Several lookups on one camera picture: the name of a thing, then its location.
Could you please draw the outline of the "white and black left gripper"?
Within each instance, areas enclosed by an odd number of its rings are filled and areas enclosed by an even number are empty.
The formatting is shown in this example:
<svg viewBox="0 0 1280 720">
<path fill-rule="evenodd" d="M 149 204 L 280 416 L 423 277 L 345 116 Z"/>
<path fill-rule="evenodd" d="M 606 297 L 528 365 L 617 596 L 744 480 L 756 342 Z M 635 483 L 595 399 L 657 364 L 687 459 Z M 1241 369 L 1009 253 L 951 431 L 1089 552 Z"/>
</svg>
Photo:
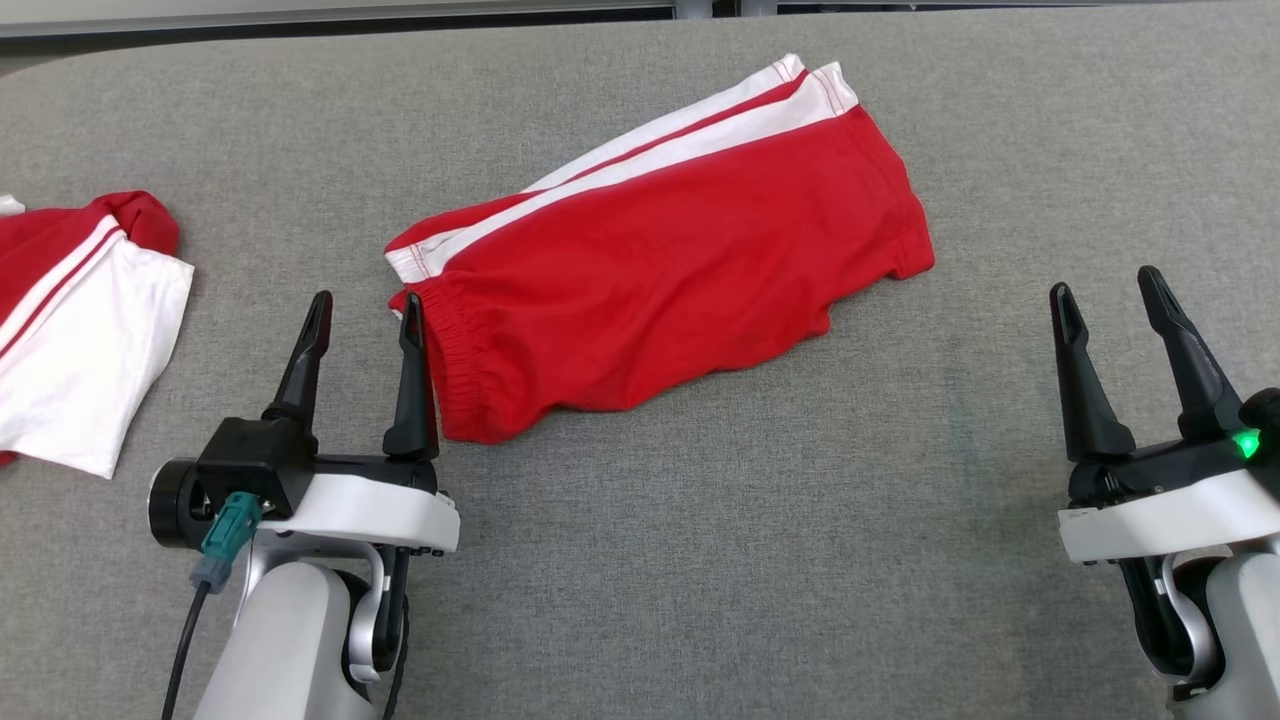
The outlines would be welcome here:
<svg viewBox="0 0 1280 720">
<path fill-rule="evenodd" d="M 264 420 L 288 419 L 306 436 L 317 398 L 320 363 L 332 337 L 334 299 L 315 293 L 302 329 Z M 303 537 L 453 553 L 461 518 L 454 501 L 439 491 L 431 460 L 439 455 L 436 407 L 428 363 L 422 304 L 404 296 L 399 347 L 402 366 L 396 415 L 384 433 L 388 457 L 320 455 L 297 509 L 287 519 L 262 520 L 260 536 Z"/>
</svg>

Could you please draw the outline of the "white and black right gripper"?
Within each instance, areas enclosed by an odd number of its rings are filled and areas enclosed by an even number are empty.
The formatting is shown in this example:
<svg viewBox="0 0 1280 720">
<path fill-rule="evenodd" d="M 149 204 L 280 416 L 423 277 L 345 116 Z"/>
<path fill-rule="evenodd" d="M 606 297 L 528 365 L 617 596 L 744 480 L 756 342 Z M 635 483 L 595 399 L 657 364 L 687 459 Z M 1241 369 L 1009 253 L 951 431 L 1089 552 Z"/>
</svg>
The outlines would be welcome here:
<svg viewBox="0 0 1280 720">
<path fill-rule="evenodd" d="M 1158 268 L 1138 270 L 1152 329 L 1164 341 L 1189 442 L 1137 451 L 1092 363 L 1089 332 L 1065 282 L 1050 291 L 1053 351 L 1071 507 L 1059 511 L 1059 534 L 1074 562 L 1143 559 L 1260 541 L 1279 530 L 1277 445 L 1244 429 L 1239 395 Z"/>
</svg>

